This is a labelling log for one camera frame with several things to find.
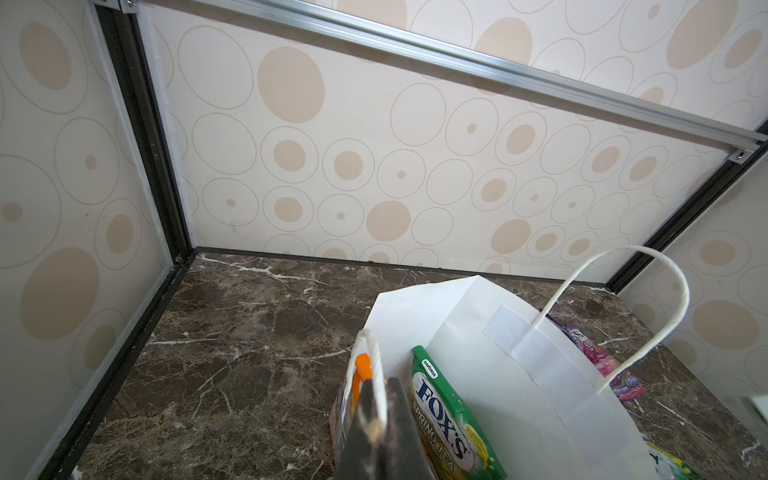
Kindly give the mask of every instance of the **white paper bag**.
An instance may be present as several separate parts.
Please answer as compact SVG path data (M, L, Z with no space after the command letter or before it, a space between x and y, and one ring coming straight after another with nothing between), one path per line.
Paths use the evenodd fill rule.
M647 446L608 383L674 329L689 293L667 257L646 247L623 248L659 258L684 288L672 320L607 378L543 320L581 270L610 252L578 268L542 312L481 276L381 293L365 325L366 335L378 340L372 364L380 357L383 378L410 385L411 348L424 346L469 405L510 479L657 480ZM352 364L366 351L364 341L353 347L337 412L346 411Z

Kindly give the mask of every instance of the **wallpaper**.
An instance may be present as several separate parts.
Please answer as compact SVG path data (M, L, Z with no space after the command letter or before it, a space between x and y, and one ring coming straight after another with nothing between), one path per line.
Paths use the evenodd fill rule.
M768 427L740 397L768 392L767 184L762 161L665 251L691 289L687 317L667 347L763 445ZM620 297L656 331L672 313L679 288L669 269L654 262Z
M139 19L199 245L565 278L643 243L726 157L194 2L146 3ZM581 278L604 282L627 257Z
M763 0L312 3L738 127L768 110Z
M90 2L0 6L0 478L58 444L169 267L105 49Z

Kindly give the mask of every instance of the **white twisted rope handle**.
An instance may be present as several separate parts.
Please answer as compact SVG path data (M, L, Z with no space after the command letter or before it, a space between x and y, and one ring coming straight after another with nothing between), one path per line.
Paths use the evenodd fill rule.
M674 273L678 280L680 281L680 285L682 286L682 291L680 292L680 305L677 306L677 310L675 310L674 314L672 315L672 318L670 318L669 322L667 322L664 327L662 327L656 335L654 335L654 338L650 339L648 343L643 345L633 356L629 357L627 360L624 361L617 369L615 369L609 376L605 377L605 380L601 383L600 388L598 388L598 392L602 392L604 388L609 386L613 379L615 379L619 374L621 374L624 370L629 368L633 363L638 361L639 359L643 358L650 352L656 345L661 343L662 340L664 340L664 337L669 335L672 330L677 327L681 321L683 321L683 317L685 316L686 310L688 310L688 303L690 302L690 290L688 289L688 282L685 280L685 276L683 275L682 270L680 270L680 267L677 266L675 262L673 262L670 257L667 257L663 253L654 250L652 248L648 247L642 247L640 245L625 245L623 247L617 247L613 250L609 250L607 252L603 253L597 253L596 255L593 255L590 257L586 262L584 262L580 267L578 267L566 280L565 282L560 285L560 288L557 292L554 293L553 297L550 298L549 302L547 302L547 305L544 307L544 309L541 311L541 313L538 314L536 317L536 320L531 324L532 328L536 328L539 323L544 321L544 318L546 318L547 313L549 313L549 310L552 308L555 302L558 301L560 298L560 295L567 289L571 282L574 281L576 276L578 276L579 273L587 266L597 260L598 258L602 257L603 255L608 255L609 253L615 251L615 250L636 250L638 252L645 253L647 255L651 255L652 257L657 258L662 263L670 267L670 270L672 270L672 273Z
M368 357L371 359L371 382L373 382L373 401L376 404L376 416L386 428L386 388L384 386L384 368L382 368L382 356L379 351L379 343L376 337L369 329L362 329L357 333L355 345L352 347L352 355L349 358L349 364L346 367L346 383L344 387L343 405L347 405L349 394L352 392L352 377L355 375L355 358L364 353L362 342L368 346Z

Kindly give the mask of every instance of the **brown marble surface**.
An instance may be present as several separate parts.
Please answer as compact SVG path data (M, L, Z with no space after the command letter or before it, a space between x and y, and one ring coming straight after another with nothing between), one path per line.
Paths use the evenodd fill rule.
M86 479L331 476L328 411L379 292L457 275L201 253L83 454ZM492 280L541 308L554 283ZM570 288L552 310L617 358L650 331L612 293ZM665 347L633 371L647 440L709 479L766 478L768 455Z

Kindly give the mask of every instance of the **aluminum rail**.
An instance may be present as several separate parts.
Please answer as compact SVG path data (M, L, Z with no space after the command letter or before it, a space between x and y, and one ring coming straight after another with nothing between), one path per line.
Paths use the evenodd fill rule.
M768 135L301 0L194 0L752 152Z

